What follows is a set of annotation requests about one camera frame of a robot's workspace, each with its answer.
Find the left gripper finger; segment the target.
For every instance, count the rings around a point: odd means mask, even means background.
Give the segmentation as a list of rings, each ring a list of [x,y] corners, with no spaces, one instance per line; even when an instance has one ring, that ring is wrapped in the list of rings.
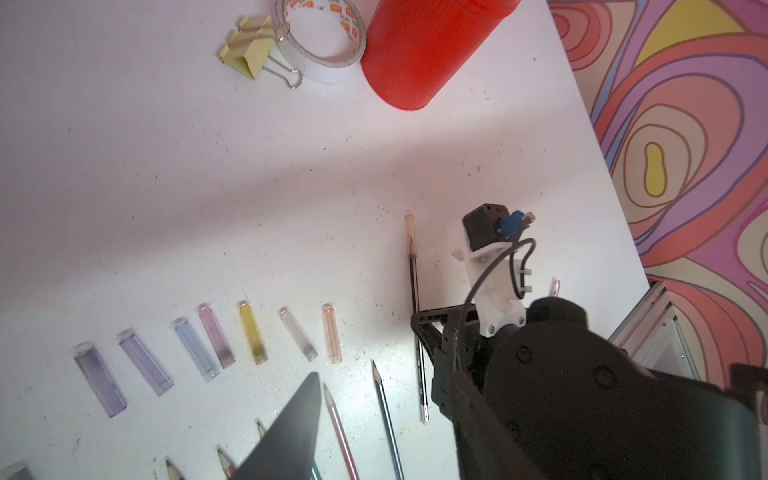
[[[310,479],[321,406],[320,377],[312,372],[232,479]]]

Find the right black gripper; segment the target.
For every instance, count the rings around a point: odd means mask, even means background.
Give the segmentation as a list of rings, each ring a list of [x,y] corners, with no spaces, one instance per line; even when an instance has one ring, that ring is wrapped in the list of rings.
[[[648,369],[587,327],[573,302],[534,301],[491,337],[474,306],[411,326],[433,363],[431,397],[452,422],[463,479],[762,479],[762,367],[722,389]]]

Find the clear yellow pencil cap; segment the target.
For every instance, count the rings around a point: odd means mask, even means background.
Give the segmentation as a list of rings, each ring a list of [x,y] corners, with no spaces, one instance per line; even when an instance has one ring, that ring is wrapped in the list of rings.
[[[243,300],[240,302],[238,310],[255,364],[261,365],[266,363],[268,361],[268,354],[251,304]]]

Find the clear colourless pencil cap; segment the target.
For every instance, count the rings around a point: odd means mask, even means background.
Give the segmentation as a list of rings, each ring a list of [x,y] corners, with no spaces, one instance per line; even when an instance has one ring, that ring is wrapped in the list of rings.
[[[283,323],[283,325],[288,330],[289,334],[295,341],[298,348],[301,350],[304,357],[309,361],[314,361],[318,353],[313,345],[313,343],[309,340],[307,337],[305,331],[301,328],[301,326],[298,324],[295,316],[291,312],[291,310],[288,307],[282,307],[278,311],[278,315]]]

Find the clear pale blue pencil cap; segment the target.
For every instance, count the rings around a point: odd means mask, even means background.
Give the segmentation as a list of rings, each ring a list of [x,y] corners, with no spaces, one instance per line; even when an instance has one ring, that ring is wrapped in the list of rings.
[[[173,322],[173,329],[204,381],[216,378],[220,369],[191,322],[185,317],[178,318]]]

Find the clear orange pencil cap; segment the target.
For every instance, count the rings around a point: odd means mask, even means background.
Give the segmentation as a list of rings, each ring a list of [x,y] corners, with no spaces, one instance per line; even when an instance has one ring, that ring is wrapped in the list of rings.
[[[329,360],[332,364],[339,364],[343,361],[343,357],[335,317],[335,309],[331,303],[322,305],[322,315],[326,332]]]

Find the clear pink pencil cap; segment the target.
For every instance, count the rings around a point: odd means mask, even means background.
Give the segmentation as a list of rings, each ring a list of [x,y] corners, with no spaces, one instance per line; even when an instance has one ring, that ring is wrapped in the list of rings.
[[[221,367],[229,368],[235,363],[235,357],[214,310],[209,304],[201,304],[198,315]]]

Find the clear violet pencil cap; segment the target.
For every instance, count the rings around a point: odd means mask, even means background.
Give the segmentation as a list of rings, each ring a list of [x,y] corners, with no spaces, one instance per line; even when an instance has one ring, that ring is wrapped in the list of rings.
[[[157,396],[173,386],[173,380],[156,356],[133,329],[119,333],[119,345]]]

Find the clear purple pencil cap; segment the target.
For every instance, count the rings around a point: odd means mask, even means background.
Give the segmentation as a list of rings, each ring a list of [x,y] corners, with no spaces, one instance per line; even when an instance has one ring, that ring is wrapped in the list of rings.
[[[114,418],[127,408],[121,389],[92,342],[76,345],[73,359],[109,418]]]

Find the yellow black capped pencil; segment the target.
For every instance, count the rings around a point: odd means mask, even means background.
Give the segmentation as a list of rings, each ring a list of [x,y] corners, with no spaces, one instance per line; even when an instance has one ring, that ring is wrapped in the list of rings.
[[[409,273],[410,273],[411,303],[412,303],[413,314],[417,314],[420,312],[420,303],[419,303],[419,283],[418,283],[415,221],[412,214],[406,214],[404,217],[404,220],[405,220],[408,265],[409,265]],[[419,405],[420,405],[420,421],[423,425],[427,425],[429,422],[429,399],[428,399],[428,391],[427,391],[426,365],[424,360],[424,351],[421,346],[421,342],[417,336],[414,337],[414,344],[415,344],[415,360],[416,360],[416,370],[417,370],[417,385],[418,385]]]

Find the red capped pencil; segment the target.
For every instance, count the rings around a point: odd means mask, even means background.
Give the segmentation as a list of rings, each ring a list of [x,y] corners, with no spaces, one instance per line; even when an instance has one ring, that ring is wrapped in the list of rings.
[[[185,477],[183,473],[178,469],[178,467],[169,459],[165,459],[165,465],[166,465],[166,471],[168,475],[169,480],[184,480]]]

